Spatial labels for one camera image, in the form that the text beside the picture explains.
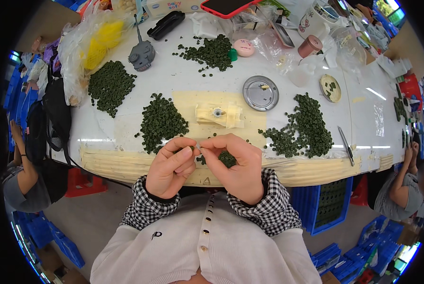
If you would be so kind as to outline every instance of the black and white checkered cuff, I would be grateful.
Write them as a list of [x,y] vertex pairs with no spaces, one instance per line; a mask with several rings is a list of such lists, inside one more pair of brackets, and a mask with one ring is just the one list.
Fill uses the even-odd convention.
[[140,177],[132,186],[133,201],[127,207],[122,216],[122,221],[119,225],[129,225],[138,230],[146,228],[149,224],[157,221],[160,218],[172,214],[180,203],[179,193],[172,199],[158,200],[152,199],[145,189],[147,176]]
[[278,180],[275,170],[262,169],[261,180],[266,184],[267,194],[253,207],[228,193],[228,201],[237,215],[258,225],[269,237],[287,229],[301,228],[299,213],[289,204],[289,193]]

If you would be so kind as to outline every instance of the black backpack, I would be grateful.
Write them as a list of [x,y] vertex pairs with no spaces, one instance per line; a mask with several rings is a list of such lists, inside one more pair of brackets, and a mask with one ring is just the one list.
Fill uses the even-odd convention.
[[36,166],[46,156],[46,114],[41,101],[34,102],[27,113],[26,155]]
[[59,152],[64,150],[65,160],[70,165],[68,155],[68,140],[70,139],[70,128],[72,126],[72,114],[70,106],[65,103],[64,81],[59,71],[53,72],[52,61],[57,53],[51,57],[48,65],[48,84],[43,96],[43,106],[51,122],[52,132],[49,123],[46,124],[46,141],[50,147]]

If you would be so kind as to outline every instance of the concrete floor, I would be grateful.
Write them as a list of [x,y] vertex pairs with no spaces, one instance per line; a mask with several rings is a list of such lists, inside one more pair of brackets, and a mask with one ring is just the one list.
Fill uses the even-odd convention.
[[[62,198],[44,210],[48,219],[78,247],[85,261],[80,272],[90,278],[92,264],[115,233],[121,216],[132,200],[131,190],[121,185],[108,184],[108,191],[75,198]],[[350,205],[346,220],[334,228],[310,236],[304,232],[307,249],[315,254],[335,242],[346,252],[354,247],[362,228],[379,214],[369,207]],[[74,264],[65,257],[55,242],[53,247],[68,268]]]

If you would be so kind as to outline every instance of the gray tank model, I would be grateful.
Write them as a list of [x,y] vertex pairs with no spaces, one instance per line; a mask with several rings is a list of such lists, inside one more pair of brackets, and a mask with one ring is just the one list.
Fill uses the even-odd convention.
[[138,30],[139,43],[131,49],[131,53],[128,56],[128,62],[132,63],[135,70],[140,72],[146,70],[151,66],[152,61],[155,58],[155,49],[148,40],[142,41],[136,14],[135,21],[136,29]]

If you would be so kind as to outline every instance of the green bottle cap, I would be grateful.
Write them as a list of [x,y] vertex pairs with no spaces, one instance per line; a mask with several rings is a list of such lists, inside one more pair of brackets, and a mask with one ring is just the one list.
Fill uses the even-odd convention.
[[234,48],[230,49],[228,52],[228,57],[231,61],[236,61],[238,59],[238,51]]

